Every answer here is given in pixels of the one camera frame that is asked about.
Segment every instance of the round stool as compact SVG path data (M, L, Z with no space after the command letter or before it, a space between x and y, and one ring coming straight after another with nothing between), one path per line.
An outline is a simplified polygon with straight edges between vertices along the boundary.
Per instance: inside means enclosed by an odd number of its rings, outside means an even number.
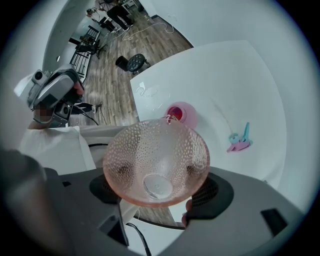
M147 62L145 56L143 56L141 53L132 56L126 65L126 69L132 72L134 75L139 74L150 67L150 63Z

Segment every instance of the pink glass bowl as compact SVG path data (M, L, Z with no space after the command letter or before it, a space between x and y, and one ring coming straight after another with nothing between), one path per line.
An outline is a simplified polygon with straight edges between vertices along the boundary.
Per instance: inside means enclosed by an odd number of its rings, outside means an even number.
M176 120L138 122L116 135L103 159L113 191L142 207L168 207L192 196L210 167L206 143Z

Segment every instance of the white table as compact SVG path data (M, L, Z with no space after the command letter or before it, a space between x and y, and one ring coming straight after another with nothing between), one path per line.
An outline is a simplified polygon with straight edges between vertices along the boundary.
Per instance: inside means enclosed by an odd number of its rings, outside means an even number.
M174 102L190 103L197 111L195 130L208 146L211 166L277 188L286 156L285 113L268 67L249 42L211 43L180 52L130 83L140 121L163 117ZM145 87L144 93L139 87ZM227 153L228 136L242 136L247 122L253 145Z

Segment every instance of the blue clip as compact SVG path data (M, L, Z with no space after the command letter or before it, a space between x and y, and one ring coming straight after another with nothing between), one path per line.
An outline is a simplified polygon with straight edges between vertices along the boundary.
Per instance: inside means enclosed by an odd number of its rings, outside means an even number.
M240 141L240 138L239 138L239 135L238 133L232 133L230 136L229 136L229 141L231 144L236 144Z
M249 140L249 127L250 123L247 122L244 128L244 135L242 137L242 142L250 142L250 146L254 143L252 140Z

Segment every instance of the person's hand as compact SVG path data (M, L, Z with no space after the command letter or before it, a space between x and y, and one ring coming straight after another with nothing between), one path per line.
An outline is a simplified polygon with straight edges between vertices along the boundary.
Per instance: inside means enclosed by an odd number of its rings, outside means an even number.
M79 82L76 82L73 88L76 89L76 94L78 94L79 96L82 96L85 94L85 91L84 89L82 89L82 86Z
M191 208L192 208L192 199L188 200L186 203L185 203L185 209L186 211L191 211ZM181 222L182 224L186 227L187 226L187 216L186 216L186 213L184 213L182 215L182 218L181 218Z

